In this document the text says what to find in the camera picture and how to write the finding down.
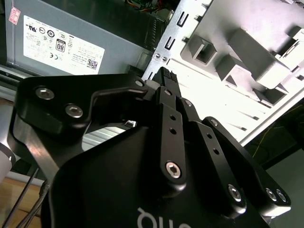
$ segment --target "power supply unit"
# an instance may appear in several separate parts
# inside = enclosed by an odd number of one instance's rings
[[[165,30],[122,0],[5,0],[8,66],[32,75],[144,70]]]

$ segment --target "screw hole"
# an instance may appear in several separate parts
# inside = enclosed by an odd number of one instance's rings
[[[136,83],[138,86],[144,86],[144,84],[143,84],[141,81],[135,81],[135,83]]]
[[[77,108],[70,108],[70,111],[73,112],[73,113],[77,113],[78,109]]]
[[[165,89],[165,94],[167,94],[167,95],[169,95],[169,96],[172,95],[172,93],[171,93],[168,89]]]
[[[219,155],[219,151],[217,149],[213,149],[213,152],[217,155]]]
[[[176,118],[175,118],[174,115],[170,115],[170,118],[171,118],[172,120],[176,120]]]
[[[36,95],[44,100],[51,100],[54,98],[54,93],[50,89],[47,88],[38,88],[36,89]]]
[[[189,107],[192,106],[192,103],[191,103],[190,101],[188,101],[188,100],[185,100],[185,103],[186,103]]]
[[[218,122],[216,122],[215,120],[211,120],[211,123],[213,123],[214,126],[218,126]]]
[[[172,134],[176,134],[176,130],[174,130],[173,128],[170,128],[170,132],[171,132]]]

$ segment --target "black metal bracket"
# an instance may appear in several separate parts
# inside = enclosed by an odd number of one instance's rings
[[[60,195],[71,204],[73,196],[81,194],[84,210],[95,205],[88,197],[105,207],[110,201],[115,204],[105,196],[110,192],[130,211],[145,205],[157,213],[178,207],[176,211],[189,214],[188,200],[199,216],[215,213],[218,224],[223,222],[218,216],[239,221],[254,216],[256,224],[265,224],[261,216],[289,210],[290,199],[278,184],[216,119],[202,122],[174,83],[174,91],[164,86],[155,91],[132,74],[25,79],[18,88],[11,133],[53,181],[51,196]],[[86,132],[128,120],[136,121],[136,127],[83,153]],[[94,173],[98,180],[88,178]],[[68,185],[77,186],[73,193],[65,189]],[[210,186],[216,197],[203,197]],[[54,197],[50,203],[60,217],[65,206]],[[255,210],[261,216],[255,216]],[[116,217],[103,219],[109,221],[105,224],[117,222]],[[193,224],[209,223],[201,221]]]
[[[236,139],[213,117],[202,121],[218,138],[240,186],[246,196],[267,217],[279,216],[291,208],[286,192],[262,169]]]

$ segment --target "power supply label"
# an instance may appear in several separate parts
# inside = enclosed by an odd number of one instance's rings
[[[105,50],[24,16],[23,55],[73,75],[98,74]]]

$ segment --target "silver screw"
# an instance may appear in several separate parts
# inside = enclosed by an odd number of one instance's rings
[[[173,178],[179,178],[181,175],[181,170],[177,166],[177,164],[173,162],[168,162],[166,164],[167,172],[173,177]]]
[[[44,99],[44,100],[51,100],[55,97],[52,90],[47,88],[38,88],[36,89],[37,97]]]
[[[143,83],[141,81],[135,81],[135,83],[138,85],[138,86],[144,86]]]
[[[211,120],[211,122],[214,124],[214,126],[218,125],[218,122],[216,122],[215,120]]]
[[[185,100],[185,103],[186,103],[189,107],[192,106],[192,103],[191,103],[190,101],[188,101],[188,100]]]
[[[66,114],[73,118],[80,118],[83,115],[83,111],[76,105],[68,105],[66,107]]]
[[[172,95],[172,93],[168,89],[165,89],[165,93],[168,94],[169,96]]]
[[[272,199],[273,201],[276,201],[276,196],[270,189],[266,189],[266,192],[270,199]]]
[[[230,195],[236,202],[240,202],[242,200],[241,194],[232,184],[228,185],[228,190]]]
[[[283,202],[287,202],[286,197],[283,195],[283,193],[279,189],[277,189],[276,192]]]

